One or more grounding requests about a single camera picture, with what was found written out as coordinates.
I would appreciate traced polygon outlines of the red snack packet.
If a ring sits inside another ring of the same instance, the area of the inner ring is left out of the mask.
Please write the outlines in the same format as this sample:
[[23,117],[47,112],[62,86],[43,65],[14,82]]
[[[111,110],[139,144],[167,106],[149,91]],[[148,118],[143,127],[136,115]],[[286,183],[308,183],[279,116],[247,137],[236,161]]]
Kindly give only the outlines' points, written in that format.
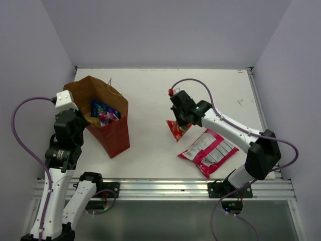
[[192,124],[187,124],[186,126],[179,126],[177,121],[167,120],[167,125],[170,128],[175,140],[178,142],[183,135],[191,128]]

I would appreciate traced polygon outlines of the blue Burts crisps bag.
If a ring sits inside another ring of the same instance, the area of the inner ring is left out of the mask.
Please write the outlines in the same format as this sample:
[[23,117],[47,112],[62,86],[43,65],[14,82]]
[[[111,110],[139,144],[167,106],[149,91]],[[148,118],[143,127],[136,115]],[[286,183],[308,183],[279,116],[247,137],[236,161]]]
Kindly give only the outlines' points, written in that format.
[[91,117],[100,117],[100,113],[109,112],[109,106],[95,99],[90,102]]

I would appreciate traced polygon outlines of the purple candy packet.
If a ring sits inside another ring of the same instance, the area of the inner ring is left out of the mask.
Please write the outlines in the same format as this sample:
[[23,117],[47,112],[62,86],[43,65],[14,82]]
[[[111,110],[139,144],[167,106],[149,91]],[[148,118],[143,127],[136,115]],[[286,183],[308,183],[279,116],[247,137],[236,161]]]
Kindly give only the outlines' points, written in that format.
[[98,114],[99,114],[100,125],[102,127],[107,126],[115,121],[118,121],[121,118],[120,113],[113,110],[111,112],[100,110]]

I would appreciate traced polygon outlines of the pink foil snack bag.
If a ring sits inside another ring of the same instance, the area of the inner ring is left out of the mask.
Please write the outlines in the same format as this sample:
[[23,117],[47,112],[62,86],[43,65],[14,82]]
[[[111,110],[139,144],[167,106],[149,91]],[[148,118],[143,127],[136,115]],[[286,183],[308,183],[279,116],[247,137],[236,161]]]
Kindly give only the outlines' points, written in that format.
[[194,143],[178,157],[192,161],[206,179],[219,169],[239,149],[215,131],[205,130]]

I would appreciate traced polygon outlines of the red paper bag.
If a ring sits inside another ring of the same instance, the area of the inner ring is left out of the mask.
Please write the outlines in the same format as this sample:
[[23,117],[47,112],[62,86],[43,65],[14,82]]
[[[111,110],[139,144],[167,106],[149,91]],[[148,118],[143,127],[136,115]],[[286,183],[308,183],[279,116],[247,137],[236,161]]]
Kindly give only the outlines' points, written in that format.
[[88,125],[89,132],[99,141],[110,158],[130,147],[128,131],[128,101],[111,83],[86,76],[63,87],[72,93],[74,101],[83,114],[90,113],[91,99],[98,100],[120,112],[121,118],[107,126],[97,128]]

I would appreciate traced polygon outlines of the tan kettle chips bag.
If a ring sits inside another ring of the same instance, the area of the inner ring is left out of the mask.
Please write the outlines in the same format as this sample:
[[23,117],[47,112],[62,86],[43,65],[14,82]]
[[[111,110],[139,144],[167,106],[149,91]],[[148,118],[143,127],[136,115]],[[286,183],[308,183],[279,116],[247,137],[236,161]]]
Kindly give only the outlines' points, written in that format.
[[86,113],[85,115],[86,120],[93,126],[100,128],[101,124],[100,124],[100,119],[98,117],[91,117],[90,113]]

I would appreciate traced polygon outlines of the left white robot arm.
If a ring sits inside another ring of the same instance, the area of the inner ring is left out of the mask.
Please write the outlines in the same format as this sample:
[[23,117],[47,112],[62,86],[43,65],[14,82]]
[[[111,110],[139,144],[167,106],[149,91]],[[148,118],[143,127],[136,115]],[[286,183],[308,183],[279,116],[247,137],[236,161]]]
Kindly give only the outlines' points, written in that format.
[[74,240],[76,225],[90,198],[103,194],[101,174],[85,172],[69,202],[65,201],[88,124],[78,110],[64,110],[56,115],[55,133],[45,153],[47,171],[41,203],[30,233],[22,240]]

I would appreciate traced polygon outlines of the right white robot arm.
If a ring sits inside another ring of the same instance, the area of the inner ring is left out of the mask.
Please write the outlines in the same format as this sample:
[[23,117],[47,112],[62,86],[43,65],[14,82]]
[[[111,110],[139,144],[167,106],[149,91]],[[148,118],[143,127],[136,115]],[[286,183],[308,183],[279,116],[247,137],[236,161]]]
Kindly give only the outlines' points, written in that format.
[[193,124],[215,131],[247,154],[245,163],[223,181],[223,190],[227,196],[235,197],[241,192],[241,187],[252,180],[264,180],[281,159],[273,131],[266,129],[260,132],[248,128],[229,117],[224,117],[204,100],[195,103],[183,90],[170,89],[169,96],[173,103],[171,110],[179,125]]

